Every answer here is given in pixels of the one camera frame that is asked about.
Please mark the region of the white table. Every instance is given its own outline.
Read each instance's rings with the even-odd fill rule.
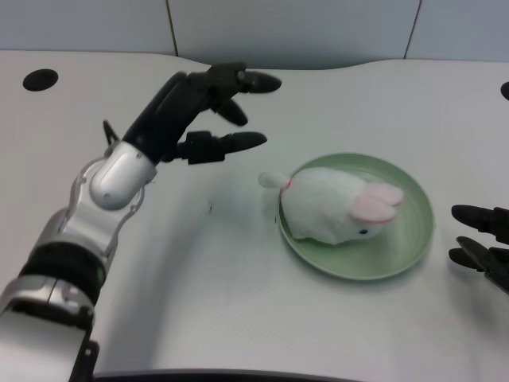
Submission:
[[[60,79],[21,86],[39,68]],[[176,71],[176,57],[0,53],[0,287],[21,269],[77,172],[123,134]],[[97,306],[96,370],[244,368],[379,382],[502,381],[509,373],[509,297],[448,250],[467,235],[454,204],[508,206],[509,63],[394,60],[329,71],[271,71],[272,95],[239,95],[263,146],[221,164],[159,167],[121,232]],[[234,130],[210,112],[193,130]],[[379,283],[308,267],[274,224],[264,170],[290,172],[334,152],[372,154],[413,174],[433,203],[428,258]]]

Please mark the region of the robotic hand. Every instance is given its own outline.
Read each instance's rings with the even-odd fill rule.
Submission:
[[[471,205],[453,206],[453,216],[461,223],[495,235],[496,241],[509,244],[509,211],[495,208],[481,209]],[[484,276],[501,290],[509,294],[509,250],[485,248],[475,240],[460,236],[461,248],[449,251],[449,258],[464,267],[484,272]]]
[[[231,100],[238,92],[266,93],[281,81],[246,65],[220,64],[170,78],[122,140],[107,121],[109,147],[78,174],[66,209],[49,220],[19,276],[0,297],[0,380],[88,381],[99,351],[89,341],[94,306],[115,256],[122,225],[143,202],[159,162],[220,162],[258,146],[263,134],[216,138],[187,126],[211,109],[238,126],[247,117]]]

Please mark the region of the black robotic finger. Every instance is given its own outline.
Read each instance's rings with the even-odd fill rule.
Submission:
[[[478,272],[484,272],[484,269],[461,248],[453,248],[449,250],[449,258],[456,264],[463,267],[475,269]]]
[[[246,115],[240,106],[232,99],[220,105],[216,110],[212,110],[234,125],[245,126],[247,124]]]
[[[477,243],[475,240],[472,240],[468,237],[460,236],[456,238],[456,241],[461,246],[461,250],[464,253],[464,256],[467,256],[470,259],[470,262],[465,259],[464,256],[460,256],[459,252],[454,253],[455,259],[462,261],[463,263],[459,263],[460,265],[465,265],[466,267],[470,267],[469,265],[475,264],[475,269],[486,271],[489,267],[489,250],[485,248],[483,245]]]
[[[453,217],[479,232],[491,233],[496,241],[509,244],[509,210],[499,207],[482,209],[471,205],[454,205]]]
[[[242,93],[271,93],[281,87],[281,80],[260,72],[239,72],[237,77],[244,82]]]
[[[173,159],[186,159],[190,165],[222,162],[226,154],[236,153],[259,146],[267,141],[265,135],[256,132],[243,132],[214,137],[210,131],[187,133],[184,142],[175,151],[168,152],[163,162]]]

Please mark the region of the stuffed bunny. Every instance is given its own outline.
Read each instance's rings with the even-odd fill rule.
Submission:
[[[292,237],[327,244],[367,239],[396,218],[403,191],[387,183],[367,183],[344,171],[302,170],[293,178],[261,173],[260,185],[281,190],[281,204]]]

